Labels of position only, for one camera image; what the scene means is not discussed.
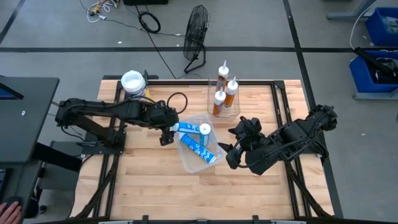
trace floor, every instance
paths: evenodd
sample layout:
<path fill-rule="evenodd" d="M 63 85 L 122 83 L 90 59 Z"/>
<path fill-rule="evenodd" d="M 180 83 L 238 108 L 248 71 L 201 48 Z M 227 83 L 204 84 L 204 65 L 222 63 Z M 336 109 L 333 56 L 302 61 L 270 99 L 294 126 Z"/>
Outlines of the floor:
<path fill-rule="evenodd" d="M 283 0 L 170 0 L 166 6 L 148 7 L 162 24 L 162 32 L 169 34 L 184 34 L 194 6 L 203 4 L 207 8 L 211 22 L 205 45 L 210 50 L 207 64 L 195 71 L 202 77 L 214 74 L 227 60 L 231 73 L 240 78 L 303 79 L 305 64 L 315 101 L 335 106 L 339 116 L 338 128 L 326 133 L 325 139 L 344 217 L 396 222 L 398 104 L 352 99 L 356 89 L 348 65 L 355 55 L 346 52 L 353 22 L 325 19 L 328 12 L 350 11 L 361 1 L 288 1 L 303 48 L 301 67 L 294 51 L 298 42 L 293 41 Z M 85 7 L 94 2 L 82 0 Z M 376 6 L 398 7 L 398 2 L 379 0 Z M 137 18 L 123 4 L 104 15 L 139 26 Z M 55 101 L 72 97 L 95 100 L 103 75 L 122 75 L 130 69 L 146 69 L 160 78 L 172 78 L 145 32 L 110 21 L 91 24 L 79 0 L 3 0 L 0 30 L 4 27 L 7 32 L 3 31 L 5 36 L 0 34 L 0 74 L 59 77 Z M 174 74 L 183 75 L 187 64 L 181 52 L 183 38 L 152 38 L 164 50 L 161 54 Z M 353 45 L 372 46 L 363 22 L 357 25 Z M 310 53 L 312 48 L 322 48 L 319 51 L 323 52 Z M 308 83 L 305 87 L 310 93 Z M 50 109 L 50 113 L 55 112 L 55 108 Z M 49 144 L 51 140 L 73 138 L 64 135 L 55 127 L 53 117 L 48 116 L 39 141 Z M 48 205 L 49 210 L 24 223 L 65 218 L 72 198 L 73 192 L 45 191 L 41 203 Z"/>

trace electric fan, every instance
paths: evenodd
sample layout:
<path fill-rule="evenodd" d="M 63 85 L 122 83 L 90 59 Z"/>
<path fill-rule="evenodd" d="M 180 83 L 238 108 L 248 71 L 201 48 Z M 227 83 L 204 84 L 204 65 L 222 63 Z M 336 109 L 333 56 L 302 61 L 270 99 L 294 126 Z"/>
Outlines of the electric fan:
<path fill-rule="evenodd" d="M 184 57 L 191 61 L 184 69 L 185 73 L 191 72 L 206 63 L 206 49 L 203 45 L 205 41 L 206 31 L 208 28 L 208 13 L 207 9 L 200 6 L 195 6 L 192 10 L 188 21 L 187 31 L 184 40 Z M 203 63 L 194 68 L 188 69 L 189 66 L 198 60 L 200 51 L 203 49 Z"/>

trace blue plastic crate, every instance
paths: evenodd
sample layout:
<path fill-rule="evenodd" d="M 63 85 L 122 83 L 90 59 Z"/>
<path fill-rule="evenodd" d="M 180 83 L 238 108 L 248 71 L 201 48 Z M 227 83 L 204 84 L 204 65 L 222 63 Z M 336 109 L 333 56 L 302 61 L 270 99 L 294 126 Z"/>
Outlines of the blue plastic crate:
<path fill-rule="evenodd" d="M 372 42 L 376 46 L 398 46 L 398 35 L 387 31 L 382 16 L 398 18 L 398 8 L 378 7 L 374 10 L 373 15 L 366 21 Z"/>
<path fill-rule="evenodd" d="M 386 52 L 378 50 L 366 51 L 374 58 L 384 57 L 398 60 L 398 52 Z M 374 83 L 366 62 L 361 57 L 356 57 L 350 65 L 354 82 L 358 93 L 389 93 L 398 88 L 398 84 L 377 84 Z"/>

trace wooden table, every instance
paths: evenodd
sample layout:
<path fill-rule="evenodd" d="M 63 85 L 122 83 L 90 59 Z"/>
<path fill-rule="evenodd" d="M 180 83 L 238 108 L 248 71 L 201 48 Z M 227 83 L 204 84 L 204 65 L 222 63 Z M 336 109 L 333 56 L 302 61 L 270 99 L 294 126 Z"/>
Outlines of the wooden table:
<path fill-rule="evenodd" d="M 292 119 L 305 118 L 308 108 L 300 80 L 284 82 Z M 116 85 L 117 80 L 103 80 L 98 99 L 113 102 Z M 149 86 L 154 100 L 166 100 L 176 91 L 188 96 L 188 107 L 180 114 L 180 119 L 207 113 L 207 89 L 206 85 Z M 278 128 L 271 88 L 241 85 L 239 99 L 240 115 L 259 118 L 262 133 L 267 135 Z M 182 97 L 176 97 L 170 104 L 178 111 L 184 101 Z M 109 125 L 108 118 L 94 117 L 94 120 L 103 126 Z M 221 142 L 236 142 L 227 129 L 235 127 L 238 122 L 238 117 L 232 121 L 213 121 Z M 126 131 L 126 147 L 119 160 L 112 220 L 141 220 L 143 215 L 149 215 L 151 220 L 250 220 L 252 215 L 259 215 L 260 219 L 265 220 L 293 219 L 283 162 L 278 162 L 262 176 L 252 174 L 249 169 L 232 170 L 225 160 L 217 166 L 189 174 L 182 165 L 175 143 L 160 146 L 160 131 L 131 125 Z M 307 188 L 325 211 L 333 214 L 320 159 L 314 154 L 303 154 L 300 158 Z M 71 216 L 80 212 L 95 192 L 101 163 L 102 156 L 93 156 L 81 168 Z M 303 215 L 297 188 L 296 193 L 300 214 Z M 107 191 L 103 195 L 102 214 L 106 194 Z"/>

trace black desk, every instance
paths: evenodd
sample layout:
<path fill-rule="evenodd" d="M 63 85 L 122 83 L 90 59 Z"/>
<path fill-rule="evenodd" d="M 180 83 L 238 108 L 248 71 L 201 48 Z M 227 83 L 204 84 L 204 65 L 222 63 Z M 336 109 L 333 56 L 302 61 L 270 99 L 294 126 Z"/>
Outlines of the black desk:
<path fill-rule="evenodd" d="M 20 197 L 24 217 L 43 164 L 31 160 L 32 153 L 59 79 L 0 77 L 0 82 L 24 95 L 23 100 L 0 100 L 0 168 L 12 169 L 0 201 Z"/>

